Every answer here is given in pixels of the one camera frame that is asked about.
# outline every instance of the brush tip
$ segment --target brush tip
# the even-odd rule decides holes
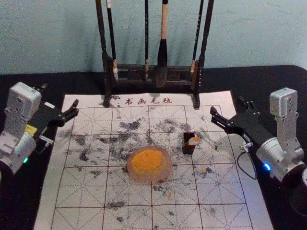
[[[167,80],[167,66],[157,67],[156,69],[156,86],[162,88]]]

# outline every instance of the wall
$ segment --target wall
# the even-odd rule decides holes
[[[199,4],[169,1],[169,65],[191,63]],[[149,0],[150,64],[157,59],[161,5]],[[200,37],[206,8],[205,0]],[[144,1],[112,0],[112,14],[118,62],[143,64]],[[284,64],[307,69],[306,0],[215,1],[205,67]],[[0,1],[0,73],[70,71],[102,71],[95,1]]]

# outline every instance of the black cable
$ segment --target black cable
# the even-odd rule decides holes
[[[244,169],[241,168],[241,166],[240,166],[240,164],[239,164],[239,159],[240,159],[240,157],[241,157],[243,154],[245,154],[245,153],[248,155],[248,157],[249,157],[249,159],[250,159],[250,161],[251,161],[251,163],[252,163],[252,165],[253,165],[255,177],[252,177],[251,175],[249,175]],[[249,152],[242,152],[242,153],[240,153],[240,155],[239,155],[239,156],[237,157],[237,159],[236,159],[236,164],[238,165],[239,169],[240,169],[242,172],[244,172],[248,177],[250,177],[250,178],[253,179],[253,180],[257,180],[257,171],[256,171],[256,167],[255,167],[255,164],[254,164],[254,162],[253,162],[253,160],[252,160],[252,158],[251,158]]]

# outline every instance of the brush handle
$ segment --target brush handle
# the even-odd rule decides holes
[[[206,51],[207,40],[208,40],[208,35],[209,35],[209,30],[210,30],[213,4],[214,4],[214,0],[208,1],[206,21],[205,21],[205,29],[204,29],[204,32],[203,32],[203,40],[202,40],[202,44],[201,44],[201,54],[200,54],[200,57],[199,57],[198,70],[197,70],[197,81],[195,82],[194,93],[200,92],[201,78],[202,78],[202,75],[203,75],[203,66],[204,66],[204,63],[205,63],[205,51]]]
[[[148,0],[145,0],[145,78],[148,78],[149,60],[148,60],[148,40],[149,40],[149,25],[148,25]]]
[[[148,0],[145,0],[145,59],[148,60]]]
[[[100,42],[102,48],[102,62],[104,65],[104,73],[107,73],[107,51],[106,51],[106,38],[105,38],[105,26],[104,26],[104,19],[102,15],[101,9],[101,0],[96,0],[96,11],[97,11],[97,20],[98,20],[98,29],[100,34]]]
[[[162,4],[162,20],[161,20],[161,41],[158,52],[158,66],[167,66],[167,14],[168,0],[163,0]]]
[[[168,15],[168,0],[163,0],[162,22],[161,22],[161,39],[165,39],[165,40],[166,40],[166,36],[167,36],[167,15]]]
[[[115,41],[114,41],[114,31],[113,31],[113,22],[112,22],[112,11],[111,11],[111,0],[106,0],[107,7],[107,19],[109,21],[110,37],[111,37],[111,47],[112,47],[112,58],[116,59],[115,52]]]
[[[191,64],[191,73],[193,73],[194,70],[195,70],[195,58],[196,58],[196,52],[197,52],[198,37],[199,37],[199,34],[200,34],[200,27],[201,27],[202,8],[203,8],[203,0],[201,0],[200,12],[198,14],[196,37],[195,37],[194,51],[193,51],[193,59],[192,59],[192,64]]]

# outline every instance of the black cloth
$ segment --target black cloth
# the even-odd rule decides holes
[[[102,73],[50,73],[0,75],[0,111],[6,106],[8,90],[22,81],[30,86],[48,83],[43,91],[43,100],[61,108],[65,94],[103,94]],[[201,92],[231,90],[233,98],[243,96],[253,100],[263,112],[262,124],[276,135],[276,122],[269,112],[270,93],[283,87],[298,91],[297,138],[304,152],[307,152],[307,71],[297,66],[263,66],[239,68],[205,69]],[[188,92],[186,86],[167,86],[156,89],[150,85],[121,85],[114,93],[141,92]],[[0,113],[0,130],[4,125],[4,113]],[[56,129],[52,128],[46,136],[54,138]],[[51,148],[43,154],[32,154],[14,176],[10,186],[0,185],[0,229],[27,230],[34,227],[39,200],[46,174]],[[256,162],[259,184],[266,201],[273,226],[277,230],[305,230],[307,221],[295,213],[280,189],[276,178],[269,177],[259,162]]]

